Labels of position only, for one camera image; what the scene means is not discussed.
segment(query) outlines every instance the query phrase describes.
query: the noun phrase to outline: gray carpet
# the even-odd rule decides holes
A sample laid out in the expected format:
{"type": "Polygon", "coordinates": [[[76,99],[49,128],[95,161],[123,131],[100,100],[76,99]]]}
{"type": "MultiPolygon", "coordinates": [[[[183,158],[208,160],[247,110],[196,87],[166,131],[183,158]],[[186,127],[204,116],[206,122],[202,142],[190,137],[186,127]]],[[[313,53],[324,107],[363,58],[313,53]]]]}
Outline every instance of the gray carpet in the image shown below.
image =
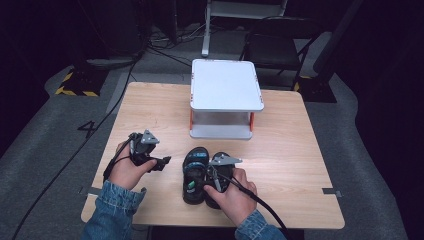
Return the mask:
{"type": "MultiPolygon", "coordinates": [[[[243,31],[212,35],[211,59],[238,59],[243,31]]],[[[331,34],[311,47],[302,75],[315,75],[312,65],[331,34]]],[[[202,39],[164,50],[190,64],[201,58],[202,39]]],[[[78,127],[96,126],[112,109],[124,88],[129,68],[111,71],[100,97],[55,95],[69,67],[46,82],[50,99],[22,130],[0,160],[0,239],[10,239],[31,204],[85,140],[78,127]]],[[[136,65],[131,81],[189,84],[191,68],[168,57],[146,53],[136,65]]],[[[290,74],[276,77],[266,71],[262,85],[290,84],[290,74]]],[[[390,190],[374,167],[355,128],[357,101],[336,75],[330,86],[337,103],[305,103],[346,226],[341,230],[306,230],[305,239],[407,239],[390,190]]],[[[80,214],[115,120],[111,114],[73,161],[43,195],[29,215],[18,239],[78,239],[84,223],[80,214]]],[[[135,226],[134,239],[145,239],[146,227],[135,226]]]]}

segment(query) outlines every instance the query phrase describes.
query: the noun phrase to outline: person's right hand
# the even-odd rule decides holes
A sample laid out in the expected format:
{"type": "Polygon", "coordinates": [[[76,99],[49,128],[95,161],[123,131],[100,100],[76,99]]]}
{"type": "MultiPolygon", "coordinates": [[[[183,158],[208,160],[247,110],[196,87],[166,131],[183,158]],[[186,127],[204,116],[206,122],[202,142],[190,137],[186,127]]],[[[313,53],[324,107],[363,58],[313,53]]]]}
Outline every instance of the person's right hand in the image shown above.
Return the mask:
{"type": "MultiPolygon", "coordinates": [[[[236,178],[245,188],[257,195],[256,186],[253,182],[248,182],[246,171],[241,168],[234,168],[233,178],[236,178]]],[[[256,201],[243,193],[234,184],[230,184],[228,189],[220,193],[215,188],[205,185],[203,188],[209,196],[221,207],[227,217],[238,227],[256,209],[256,201]]]]}

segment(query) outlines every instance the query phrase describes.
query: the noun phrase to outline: cable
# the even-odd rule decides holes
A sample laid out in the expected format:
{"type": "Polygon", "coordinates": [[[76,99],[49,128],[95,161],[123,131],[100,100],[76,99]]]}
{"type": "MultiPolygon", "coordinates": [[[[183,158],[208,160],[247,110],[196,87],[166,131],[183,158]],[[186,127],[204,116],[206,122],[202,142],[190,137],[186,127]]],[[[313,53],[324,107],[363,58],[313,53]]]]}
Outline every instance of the cable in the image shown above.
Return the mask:
{"type": "Polygon", "coordinates": [[[181,43],[188,43],[191,42],[193,40],[195,40],[196,38],[200,38],[200,37],[204,37],[204,36],[199,36],[200,34],[200,29],[203,28],[206,25],[206,23],[203,23],[202,25],[200,25],[199,27],[197,27],[196,29],[192,30],[189,33],[186,33],[186,30],[177,30],[177,31],[182,31],[183,33],[177,36],[177,41],[179,39],[179,41],[177,42],[177,44],[173,44],[170,39],[168,37],[162,36],[159,34],[160,31],[157,32],[153,32],[153,35],[158,35],[156,38],[151,38],[150,39],[150,46],[157,48],[157,49],[172,49],[176,46],[178,46],[181,43]],[[153,42],[162,42],[162,41],[167,41],[165,46],[158,46],[158,45],[153,45],[153,42]]]}
{"type": "Polygon", "coordinates": [[[150,46],[148,46],[148,48],[149,48],[149,49],[151,49],[151,50],[153,50],[153,51],[155,51],[155,52],[157,52],[157,53],[159,53],[159,54],[162,54],[162,55],[164,55],[164,56],[166,56],[166,57],[169,57],[169,58],[171,58],[171,59],[173,59],[173,60],[175,60],[175,61],[177,61],[177,62],[180,62],[180,63],[182,63],[182,64],[184,64],[184,65],[186,65],[186,66],[188,66],[188,67],[191,67],[191,65],[190,65],[190,64],[187,64],[187,63],[185,63],[185,62],[183,62],[183,61],[180,61],[180,60],[176,59],[175,57],[173,57],[173,56],[171,56],[171,55],[169,55],[169,54],[163,53],[163,52],[161,52],[161,51],[159,51],[159,50],[156,50],[156,49],[154,49],[153,47],[150,47],[150,46]]]}
{"type": "Polygon", "coordinates": [[[292,240],[292,237],[290,236],[289,231],[287,230],[286,225],[284,225],[283,221],[280,219],[280,217],[277,215],[277,213],[265,202],[263,201],[261,198],[259,198],[258,196],[256,196],[256,194],[252,191],[250,191],[249,189],[245,188],[236,178],[235,181],[228,178],[227,176],[219,173],[218,171],[216,171],[217,174],[224,178],[225,180],[231,182],[232,184],[234,184],[236,187],[238,187],[238,189],[240,191],[242,191],[243,193],[247,194],[250,198],[252,198],[253,200],[255,200],[256,202],[258,202],[259,204],[261,204],[266,210],[268,210],[272,216],[275,218],[275,220],[277,220],[278,224],[280,224],[281,226],[281,231],[283,233],[283,235],[286,237],[287,240],[292,240]]]}
{"type": "Polygon", "coordinates": [[[128,139],[122,144],[121,148],[119,148],[118,151],[116,151],[115,156],[113,156],[113,158],[109,161],[109,164],[107,165],[105,171],[103,172],[103,183],[109,179],[110,174],[112,173],[113,167],[115,166],[115,164],[117,164],[119,161],[125,159],[125,158],[131,158],[131,156],[126,156],[123,158],[120,158],[118,160],[116,160],[119,156],[119,154],[121,154],[121,152],[124,150],[124,148],[128,145],[129,142],[131,142],[132,140],[134,140],[134,136],[133,134],[131,134],[128,139]]]}
{"type": "Polygon", "coordinates": [[[40,201],[41,197],[47,192],[47,190],[51,187],[51,185],[53,185],[53,183],[56,181],[56,179],[60,176],[60,174],[66,169],[66,167],[72,162],[72,160],[74,160],[74,158],[76,157],[76,155],[81,151],[81,149],[85,146],[85,144],[88,142],[88,140],[90,140],[90,138],[94,135],[94,133],[96,133],[96,131],[100,128],[100,126],[106,121],[106,119],[112,114],[113,110],[115,110],[115,108],[118,106],[119,102],[121,101],[122,97],[124,96],[126,87],[128,85],[128,81],[130,79],[130,75],[131,75],[131,71],[133,70],[135,64],[137,63],[134,62],[133,65],[131,66],[129,72],[128,72],[128,76],[127,76],[127,81],[124,87],[124,90],[121,93],[121,96],[119,97],[118,101],[115,103],[115,105],[112,107],[112,109],[109,111],[109,113],[102,119],[102,121],[97,125],[97,128],[94,129],[92,131],[92,133],[84,140],[84,142],[78,147],[77,151],[74,152],[74,154],[69,158],[69,160],[65,163],[65,165],[63,165],[63,167],[56,173],[56,175],[52,178],[52,180],[47,184],[47,186],[43,189],[43,191],[41,191],[41,193],[38,195],[38,197],[36,198],[36,200],[32,203],[31,207],[28,209],[28,211],[25,213],[25,216],[22,218],[21,222],[19,223],[18,227],[15,230],[15,233],[13,234],[12,239],[16,239],[16,237],[18,236],[19,231],[21,230],[23,224],[25,223],[25,220],[28,218],[29,214],[31,213],[31,211],[34,209],[35,205],[38,203],[38,201],[40,201]]]}
{"type": "MultiPolygon", "coordinates": [[[[162,54],[158,54],[158,53],[154,53],[154,52],[150,52],[150,51],[147,51],[148,53],[150,53],[150,54],[153,54],[153,55],[157,55],[157,56],[161,56],[161,55],[163,55],[163,53],[162,54]]],[[[188,58],[185,58],[185,57],[178,57],[178,56],[175,56],[175,55],[170,55],[170,54],[167,54],[167,56],[171,56],[171,57],[174,57],[174,58],[179,58],[179,59],[183,59],[183,60],[185,60],[185,61],[187,61],[187,62],[192,62],[192,60],[190,60],[190,59],[188,59],[188,58]]]]}
{"type": "Polygon", "coordinates": [[[138,82],[134,75],[131,74],[131,77],[134,79],[134,81],[138,82]]]}

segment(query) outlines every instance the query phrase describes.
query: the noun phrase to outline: sandal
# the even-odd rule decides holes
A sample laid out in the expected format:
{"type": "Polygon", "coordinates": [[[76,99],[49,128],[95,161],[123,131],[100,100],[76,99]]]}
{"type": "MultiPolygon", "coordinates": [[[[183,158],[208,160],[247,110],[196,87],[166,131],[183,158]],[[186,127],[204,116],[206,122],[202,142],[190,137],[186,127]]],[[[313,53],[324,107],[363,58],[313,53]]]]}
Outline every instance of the sandal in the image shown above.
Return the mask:
{"type": "Polygon", "coordinates": [[[203,181],[209,162],[208,150],[204,147],[192,149],[183,162],[183,200],[188,204],[200,204],[204,200],[203,181]]]}

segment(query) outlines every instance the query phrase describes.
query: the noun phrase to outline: denim sleeve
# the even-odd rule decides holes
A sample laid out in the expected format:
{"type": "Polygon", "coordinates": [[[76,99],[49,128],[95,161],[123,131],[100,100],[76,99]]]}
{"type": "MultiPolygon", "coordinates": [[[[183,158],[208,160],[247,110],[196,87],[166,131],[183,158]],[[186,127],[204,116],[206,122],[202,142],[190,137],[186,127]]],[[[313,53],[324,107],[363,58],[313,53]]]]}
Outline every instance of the denim sleeve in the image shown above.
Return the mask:
{"type": "Polygon", "coordinates": [[[131,239],[132,218],[146,191],[132,192],[106,180],[81,239],[131,239]]]}
{"type": "Polygon", "coordinates": [[[237,228],[237,240],[285,240],[281,231],[266,222],[262,214],[255,210],[237,228]]]}

